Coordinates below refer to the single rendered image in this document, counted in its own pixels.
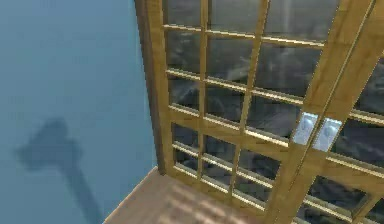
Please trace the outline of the wooden glass-paned door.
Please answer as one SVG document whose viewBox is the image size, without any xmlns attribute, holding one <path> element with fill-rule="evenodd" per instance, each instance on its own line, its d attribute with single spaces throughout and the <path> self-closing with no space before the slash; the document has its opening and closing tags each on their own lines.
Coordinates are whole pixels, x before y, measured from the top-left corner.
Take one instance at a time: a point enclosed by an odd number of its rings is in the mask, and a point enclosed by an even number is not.
<svg viewBox="0 0 384 224">
<path fill-rule="evenodd" d="M 312 147 L 325 118 L 342 122 L 349 118 L 383 125 L 384 117 L 354 108 L 371 73 L 384 52 L 384 0 L 343 0 L 340 5 L 324 54 L 320 58 L 314 82 L 309 86 L 302 110 L 318 115 L 307 145 L 290 142 L 292 167 L 286 169 L 288 184 L 283 186 L 283 201 L 275 224 L 290 224 L 307 191 L 320 175 L 345 186 L 360 189 L 368 199 L 353 215 L 339 214 L 348 222 L 358 223 L 382 197 L 384 168 L 339 156 Z"/>
<path fill-rule="evenodd" d="M 134 0 L 159 171 L 275 224 L 304 100 L 343 0 Z M 354 108 L 384 117 L 384 52 Z M 384 168 L 384 124 L 349 118 L 331 151 Z M 318 175 L 290 224 L 384 224 Z"/>
</svg>

